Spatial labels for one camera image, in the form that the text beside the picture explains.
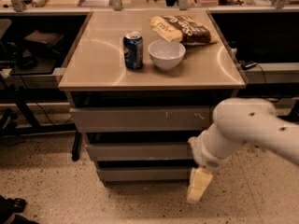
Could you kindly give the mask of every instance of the snack bag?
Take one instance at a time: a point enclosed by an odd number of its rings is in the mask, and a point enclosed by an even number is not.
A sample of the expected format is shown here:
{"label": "snack bag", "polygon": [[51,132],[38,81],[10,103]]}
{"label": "snack bag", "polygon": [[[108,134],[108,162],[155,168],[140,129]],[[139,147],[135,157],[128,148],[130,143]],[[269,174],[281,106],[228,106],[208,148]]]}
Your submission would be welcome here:
{"label": "snack bag", "polygon": [[183,45],[205,45],[218,41],[205,25],[186,15],[156,16],[150,19],[150,25],[167,41],[177,41]]}

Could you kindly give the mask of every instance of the speckled floor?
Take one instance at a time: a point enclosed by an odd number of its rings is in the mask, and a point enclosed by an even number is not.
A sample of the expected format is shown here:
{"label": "speckled floor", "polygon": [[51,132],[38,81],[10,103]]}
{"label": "speckled floor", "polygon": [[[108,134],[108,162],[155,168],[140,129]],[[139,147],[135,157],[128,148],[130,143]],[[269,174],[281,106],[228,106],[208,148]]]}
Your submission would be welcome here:
{"label": "speckled floor", "polygon": [[28,201],[24,217],[52,223],[299,223],[299,169],[246,147],[214,177],[202,201],[187,183],[104,187],[84,148],[72,162],[73,133],[27,136],[0,146],[0,195]]}

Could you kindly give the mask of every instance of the desk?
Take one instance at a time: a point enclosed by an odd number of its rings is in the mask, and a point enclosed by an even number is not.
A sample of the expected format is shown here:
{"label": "desk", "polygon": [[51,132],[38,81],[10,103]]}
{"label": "desk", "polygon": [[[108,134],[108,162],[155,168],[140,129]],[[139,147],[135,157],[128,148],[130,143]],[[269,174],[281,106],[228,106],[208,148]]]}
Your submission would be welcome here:
{"label": "desk", "polygon": [[[189,47],[170,71],[156,68],[148,44],[160,37],[150,28],[155,15],[188,14],[219,42]],[[125,68],[123,35],[144,39],[144,67]],[[96,10],[65,69],[65,91],[78,131],[103,182],[188,179],[187,140],[211,123],[211,110],[246,86],[205,10]]]}

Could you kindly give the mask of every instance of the can lid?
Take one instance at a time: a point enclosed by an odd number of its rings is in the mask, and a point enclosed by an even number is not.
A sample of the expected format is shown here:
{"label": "can lid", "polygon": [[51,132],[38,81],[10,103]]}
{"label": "can lid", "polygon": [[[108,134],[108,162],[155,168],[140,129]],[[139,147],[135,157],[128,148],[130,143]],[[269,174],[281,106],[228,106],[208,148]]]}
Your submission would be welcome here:
{"label": "can lid", "polygon": [[131,32],[131,33],[127,33],[125,37],[128,39],[138,39],[141,37],[141,34],[139,32]]}

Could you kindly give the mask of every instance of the black metal stand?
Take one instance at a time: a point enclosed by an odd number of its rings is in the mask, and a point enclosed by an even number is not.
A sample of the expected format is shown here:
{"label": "black metal stand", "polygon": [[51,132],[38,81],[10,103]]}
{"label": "black metal stand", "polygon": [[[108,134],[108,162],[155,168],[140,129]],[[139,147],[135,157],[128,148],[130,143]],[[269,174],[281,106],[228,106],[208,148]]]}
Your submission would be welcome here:
{"label": "black metal stand", "polygon": [[72,160],[79,159],[81,134],[77,131],[74,123],[61,125],[40,125],[33,112],[26,104],[24,89],[9,88],[10,95],[13,92],[14,103],[25,116],[30,127],[18,127],[17,115],[8,108],[0,119],[0,138],[4,136],[26,135],[26,134],[45,134],[45,133],[66,133],[75,132],[75,140],[72,149]]}

